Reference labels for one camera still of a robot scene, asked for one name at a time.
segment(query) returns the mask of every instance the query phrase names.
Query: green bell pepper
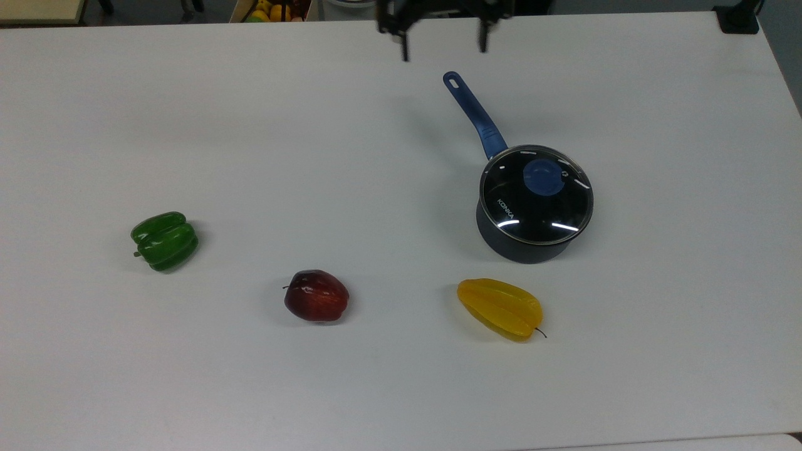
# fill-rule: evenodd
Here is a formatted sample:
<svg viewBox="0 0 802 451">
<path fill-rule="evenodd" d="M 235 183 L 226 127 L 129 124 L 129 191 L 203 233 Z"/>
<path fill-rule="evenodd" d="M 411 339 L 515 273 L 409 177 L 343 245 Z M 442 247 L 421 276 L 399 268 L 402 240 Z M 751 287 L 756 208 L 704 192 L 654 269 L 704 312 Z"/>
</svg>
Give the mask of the green bell pepper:
<svg viewBox="0 0 802 451">
<path fill-rule="evenodd" d="M 177 211 L 150 217 L 131 231 L 137 252 L 157 271 L 169 270 L 184 262 L 198 247 L 195 229 Z"/>
</svg>

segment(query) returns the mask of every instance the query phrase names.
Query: black pot body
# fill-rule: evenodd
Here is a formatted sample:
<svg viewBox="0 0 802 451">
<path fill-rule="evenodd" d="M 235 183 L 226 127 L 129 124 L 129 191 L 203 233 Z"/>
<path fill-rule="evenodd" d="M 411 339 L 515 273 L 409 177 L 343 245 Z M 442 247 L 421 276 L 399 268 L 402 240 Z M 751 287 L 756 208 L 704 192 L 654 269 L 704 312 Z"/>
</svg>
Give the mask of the black pot body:
<svg viewBox="0 0 802 451">
<path fill-rule="evenodd" d="M 479 226 L 479 233 L 482 234 L 484 241 L 496 251 L 500 256 L 518 263 L 540 263 L 559 255 L 560 252 L 568 247 L 570 240 L 547 245 L 533 245 L 520 242 L 502 233 L 496 225 L 490 221 L 488 215 L 482 208 L 482 202 L 476 205 L 476 225 Z"/>
</svg>

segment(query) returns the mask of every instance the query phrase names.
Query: apple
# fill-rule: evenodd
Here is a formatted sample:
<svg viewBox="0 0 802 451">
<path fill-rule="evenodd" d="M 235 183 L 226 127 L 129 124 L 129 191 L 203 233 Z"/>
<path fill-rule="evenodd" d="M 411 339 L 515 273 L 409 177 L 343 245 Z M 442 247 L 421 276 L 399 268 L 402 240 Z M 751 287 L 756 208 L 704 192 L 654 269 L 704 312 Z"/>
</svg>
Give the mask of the apple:
<svg viewBox="0 0 802 451">
<path fill-rule="evenodd" d="M 348 307 L 345 285 L 322 270 L 299 271 L 285 288 L 284 305 L 306 321 L 335 321 Z"/>
</svg>

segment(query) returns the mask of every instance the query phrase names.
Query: saucepan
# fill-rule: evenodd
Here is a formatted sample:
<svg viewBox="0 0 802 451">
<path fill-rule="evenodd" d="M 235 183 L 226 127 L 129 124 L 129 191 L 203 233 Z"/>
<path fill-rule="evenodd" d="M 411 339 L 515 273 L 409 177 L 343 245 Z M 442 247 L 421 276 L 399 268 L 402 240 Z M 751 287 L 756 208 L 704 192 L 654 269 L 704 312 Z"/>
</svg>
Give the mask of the saucepan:
<svg viewBox="0 0 802 451">
<path fill-rule="evenodd" d="M 456 72 L 446 87 L 473 122 L 488 163 L 479 183 L 476 224 L 499 255 L 519 263 L 556 257 L 582 233 L 593 214 L 587 174 L 553 148 L 507 147 L 496 125 Z"/>
</svg>

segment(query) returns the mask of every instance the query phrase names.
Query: pot handle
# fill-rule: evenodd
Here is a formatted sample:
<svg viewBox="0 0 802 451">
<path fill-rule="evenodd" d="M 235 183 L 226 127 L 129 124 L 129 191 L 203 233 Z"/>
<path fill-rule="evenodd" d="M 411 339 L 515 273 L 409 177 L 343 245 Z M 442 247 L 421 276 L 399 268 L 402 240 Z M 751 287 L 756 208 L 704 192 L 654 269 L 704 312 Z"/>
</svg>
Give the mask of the pot handle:
<svg viewBox="0 0 802 451">
<path fill-rule="evenodd" d="M 507 148 L 507 143 L 501 136 L 499 129 L 493 123 L 488 113 L 482 108 L 479 100 L 473 95 L 468 85 L 462 80 L 460 74 L 451 71 L 443 75 L 443 83 L 454 96 L 456 102 L 462 107 L 462 111 L 468 115 L 468 118 L 473 122 L 476 131 L 479 133 L 479 138 L 482 140 L 482 147 L 484 147 L 484 154 L 488 156 L 488 160 L 493 158 L 499 152 Z"/>
</svg>

